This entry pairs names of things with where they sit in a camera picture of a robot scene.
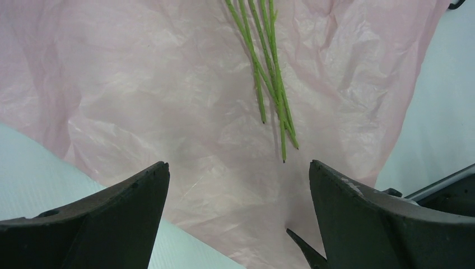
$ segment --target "light blue surface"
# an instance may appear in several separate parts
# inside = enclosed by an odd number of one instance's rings
[[[0,124],[0,220],[34,217],[102,189],[35,141]],[[149,268],[244,267],[162,219]]]
[[[475,163],[474,27],[475,1],[441,18],[377,189],[408,195]]]

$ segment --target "plant stem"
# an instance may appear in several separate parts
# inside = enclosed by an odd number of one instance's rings
[[[283,103],[283,98],[282,98],[282,94],[284,94],[284,92],[282,92],[282,86],[281,86],[281,82],[279,80],[279,77],[280,77],[280,69],[279,69],[279,62],[278,62],[278,59],[277,59],[277,50],[276,50],[276,46],[275,46],[275,42],[276,42],[276,38],[275,38],[275,33],[276,33],[276,29],[275,29],[275,13],[274,13],[274,1],[273,0],[269,0],[269,14],[270,14],[270,17],[271,17],[271,39],[269,40],[269,43],[271,44],[271,53],[272,53],[272,58],[274,60],[274,67],[276,69],[276,88],[275,88],[275,91],[276,91],[276,95],[277,95],[277,100],[278,100],[278,104],[277,104],[277,115],[279,116],[279,120],[280,120],[280,127],[281,127],[281,144],[282,144],[282,161],[285,163],[285,159],[287,158],[287,149],[286,149],[286,146],[285,146],[285,124],[284,124],[284,103]]]
[[[244,0],[239,0],[239,8],[241,9],[241,16],[243,18],[243,23],[244,23],[244,28],[245,28],[244,30],[246,31],[246,37],[249,40],[249,45],[250,45],[249,50],[255,53]],[[257,100],[259,103],[260,119],[262,120],[262,123],[266,123],[267,121],[266,108],[264,107],[264,97],[262,95],[262,88],[260,86],[260,75],[259,75],[259,71],[257,70],[257,61],[258,61],[257,59],[254,59],[252,57],[253,70],[254,70],[254,83],[255,83],[255,89],[257,91]]]
[[[271,59],[271,57],[269,55],[269,51],[267,49],[266,38],[264,37],[264,32],[262,31],[262,27],[260,25],[259,15],[257,13],[257,9],[255,7],[254,0],[248,0],[248,3],[249,3],[249,8],[251,9],[251,13],[252,13],[253,18],[254,18],[254,23],[255,23],[255,27],[257,28],[257,33],[259,34],[260,44],[262,46],[262,50],[264,51],[264,57],[266,59],[267,70],[269,71],[269,75],[271,76],[272,86],[275,88],[276,87],[276,84],[275,84],[275,81],[276,81],[275,76],[276,75],[274,73],[274,68],[272,66],[272,59]]]
[[[238,13],[236,12],[236,9],[234,9],[234,6],[231,3],[231,0],[226,0],[226,5],[229,8],[229,11],[231,12],[232,17],[234,18],[234,21],[237,24],[237,28],[241,32],[241,35],[243,35],[244,43],[248,47],[248,49],[251,47],[251,42],[252,40],[249,40],[247,38],[247,34],[245,32],[244,26],[241,23],[241,20],[239,19]],[[267,77],[266,73],[264,72],[264,69],[262,68],[262,65],[259,62],[259,58],[257,57],[256,53],[254,50],[249,50],[252,60],[256,62],[257,64],[257,70],[259,71],[260,75],[262,76],[262,79],[264,80],[264,84],[266,85],[267,89],[269,90],[269,93],[271,97],[276,100],[277,95],[274,91],[274,88],[272,87],[271,82],[269,81],[269,78]]]

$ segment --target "white surface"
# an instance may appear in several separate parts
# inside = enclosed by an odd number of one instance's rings
[[[167,161],[168,220],[250,269],[307,268],[285,228],[322,249],[309,162],[374,185],[449,0],[275,2],[285,165],[222,0],[0,1],[0,121],[104,185]]]
[[[40,144],[0,124],[0,220],[35,217],[104,189]],[[243,269],[162,219],[149,269]]]
[[[475,163],[474,15],[466,1],[441,18],[377,189],[409,195]]]

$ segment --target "bundle of stems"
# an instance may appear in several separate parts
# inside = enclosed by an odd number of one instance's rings
[[[254,0],[248,0],[249,9],[254,19],[255,28],[257,29],[257,33],[259,34],[260,44],[264,53],[264,58],[266,60],[267,73],[262,67],[255,51],[255,46],[253,44],[253,39],[251,36],[244,0],[238,0],[241,17],[239,17],[238,12],[236,11],[236,8],[232,4],[231,0],[225,1],[227,7],[229,8],[229,11],[231,12],[232,17],[234,18],[234,21],[237,24],[237,28],[243,36],[244,43],[247,49],[249,50],[251,56],[254,70],[255,89],[259,102],[260,117],[263,123],[265,123],[267,119],[266,109],[264,107],[264,97],[262,94],[262,86],[260,84],[261,78],[264,81],[269,95],[271,96],[271,101],[274,102],[280,125],[282,161],[285,163],[287,157],[285,134],[287,133],[289,139],[291,140],[293,146],[296,149],[299,149],[299,143],[297,142],[297,139],[295,137],[294,122],[292,121],[292,115],[290,112],[290,108],[288,107],[287,95],[285,93],[285,88],[282,83],[282,75],[279,67],[275,27],[277,11],[274,10],[274,1],[260,0],[258,7],[259,12],[262,15],[261,25],[259,13],[256,8],[256,4],[254,3]]]

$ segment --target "pink plastic sheet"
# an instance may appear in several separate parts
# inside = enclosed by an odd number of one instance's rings
[[[307,268],[285,228],[322,250],[309,162],[374,185],[449,2],[276,0],[282,164],[224,1],[1,0],[0,120],[104,185],[168,161],[168,220],[247,268]]]

